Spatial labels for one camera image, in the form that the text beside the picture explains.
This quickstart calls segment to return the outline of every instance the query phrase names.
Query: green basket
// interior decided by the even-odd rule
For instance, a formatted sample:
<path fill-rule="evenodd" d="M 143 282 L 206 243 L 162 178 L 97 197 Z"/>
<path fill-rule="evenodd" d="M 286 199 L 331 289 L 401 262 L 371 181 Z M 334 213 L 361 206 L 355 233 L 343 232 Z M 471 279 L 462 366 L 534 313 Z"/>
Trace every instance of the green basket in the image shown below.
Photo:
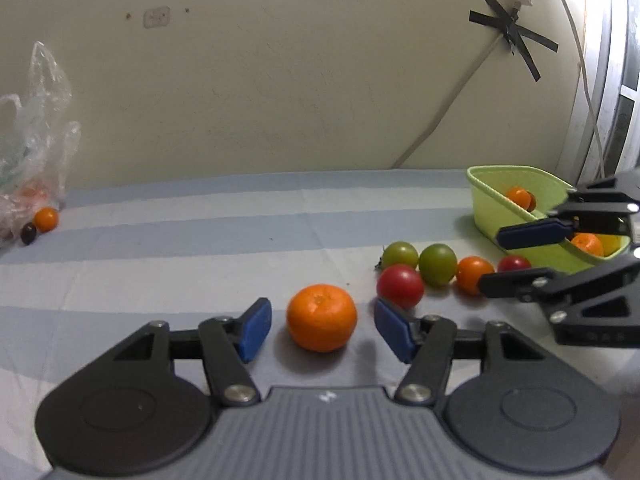
<path fill-rule="evenodd" d="M 475 166 L 466 171 L 466 177 L 471 183 L 476 226 L 494 242 L 501 227 L 546 218 L 540 211 L 549 211 L 564 202 L 566 190 L 571 187 L 558 177 L 529 166 Z M 514 186 L 523 187 L 535 195 L 536 210 L 528 213 L 504 196 Z M 551 267 L 574 273 L 615 258 L 626 250 L 628 244 L 629 239 L 623 237 L 620 249 L 606 258 L 585 253 L 567 240 L 560 244 L 507 252 L 524 256 L 534 267 Z"/>

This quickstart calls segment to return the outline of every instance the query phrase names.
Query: bed sheet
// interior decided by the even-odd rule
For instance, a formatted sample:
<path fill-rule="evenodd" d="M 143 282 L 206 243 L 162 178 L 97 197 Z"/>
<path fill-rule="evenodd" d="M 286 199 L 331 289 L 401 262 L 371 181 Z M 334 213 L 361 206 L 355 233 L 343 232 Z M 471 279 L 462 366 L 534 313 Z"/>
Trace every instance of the bed sheet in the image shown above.
<path fill-rule="evenodd" d="M 418 250 L 445 242 L 462 257 L 501 252 L 476 230 L 463 171 L 349 171 L 238 175 L 73 192 L 60 227 L 0 256 L 0 479 L 36 480 L 49 465 L 33 431 L 40 400 L 56 384 L 152 319 L 195 328 L 270 298 L 273 328 L 251 373 L 271 385 L 393 388 L 400 364 L 372 322 L 376 264 L 395 240 Z M 284 329 L 300 288 L 350 292 L 359 321 L 347 348 L 314 355 Z M 607 468 L 638 476 L 640 354 L 555 345 L 537 307 L 429 291 L 420 315 L 463 328 L 503 319 L 623 401 L 623 429 Z M 204 387 L 199 364 L 177 373 Z M 449 387 L 478 373 L 455 364 Z"/>

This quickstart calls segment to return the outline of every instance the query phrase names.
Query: gray gripper plate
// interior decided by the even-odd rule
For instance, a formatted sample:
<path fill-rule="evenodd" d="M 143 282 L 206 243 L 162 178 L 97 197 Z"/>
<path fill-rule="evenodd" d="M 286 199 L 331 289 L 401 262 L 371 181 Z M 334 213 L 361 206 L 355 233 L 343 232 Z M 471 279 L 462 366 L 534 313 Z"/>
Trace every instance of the gray gripper plate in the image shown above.
<path fill-rule="evenodd" d="M 55 469 L 46 480 L 93 480 Z M 124 480 L 532 479 L 461 450 L 425 408 L 379 387 L 274 388 L 261 404 L 226 410 L 203 441 L 165 468 Z M 562 480 L 607 480 L 597 466 Z"/>

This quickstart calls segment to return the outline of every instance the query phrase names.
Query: red tomato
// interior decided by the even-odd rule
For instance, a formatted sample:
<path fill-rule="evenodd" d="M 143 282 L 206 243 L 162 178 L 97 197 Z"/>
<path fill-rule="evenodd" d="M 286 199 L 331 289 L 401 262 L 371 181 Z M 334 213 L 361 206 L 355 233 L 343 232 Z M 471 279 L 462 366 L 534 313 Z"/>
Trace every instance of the red tomato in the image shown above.
<path fill-rule="evenodd" d="M 376 290 L 380 298 L 407 309 L 420 303 L 424 283 L 420 273 L 408 265 L 392 265 L 380 274 Z"/>
<path fill-rule="evenodd" d="M 507 272 L 508 270 L 521 270 L 530 268 L 531 264 L 529 263 L 529 260 L 527 260 L 524 256 L 516 256 L 516 254 L 505 256 L 500 260 L 500 263 L 498 264 L 498 272 Z"/>
<path fill-rule="evenodd" d="M 480 296 L 478 280 L 483 274 L 494 272 L 494 266 L 480 256 L 467 256 L 458 262 L 456 285 L 462 292 Z"/>

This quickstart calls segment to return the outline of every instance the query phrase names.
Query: white wall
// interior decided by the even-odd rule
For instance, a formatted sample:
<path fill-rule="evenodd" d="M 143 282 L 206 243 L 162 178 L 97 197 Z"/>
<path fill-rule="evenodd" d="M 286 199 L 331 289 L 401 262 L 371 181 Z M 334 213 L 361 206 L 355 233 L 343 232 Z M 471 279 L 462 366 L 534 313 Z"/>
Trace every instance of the white wall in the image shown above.
<path fill-rule="evenodd" d="M 571 1 L 582 28 L 584 0 Z M 157 6 L 171 8 L 169 25 L 143 28 Z M 0 92 L 23 91 L 35 40 L 71 80 L 69 117 L 82 123 L 76 187 L 387 168 L 494 37 L 468 21 L 470 9 L 490 14 L 483 0 L 0 0 L 0 9 Z M 559 0 L 520 15 L 560 44 L 554 54 L 526 40 L 542 79 L 501 45 L 405 167 L 555 166 L 575 46 Z"/>

